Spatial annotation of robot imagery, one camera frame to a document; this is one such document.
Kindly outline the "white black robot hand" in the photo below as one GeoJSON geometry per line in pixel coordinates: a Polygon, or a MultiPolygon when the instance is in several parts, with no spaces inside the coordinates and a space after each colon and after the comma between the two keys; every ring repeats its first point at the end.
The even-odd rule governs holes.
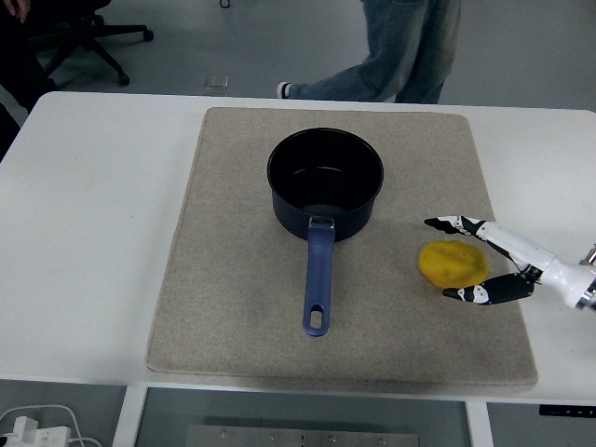
{"type": "Polygon", "coordinates": [[[489,278],[465,288],[446,288],[442,294],[477,305],[499,305],[527,298],[536,284],[553,288],[576,309],[595,309],[595,250],[579,264],[563,262],[555,254],[496,222],[466,216],[428,218],[425,224],[446,234],[473,236],[513,262],[517,271],[489,278]]]}

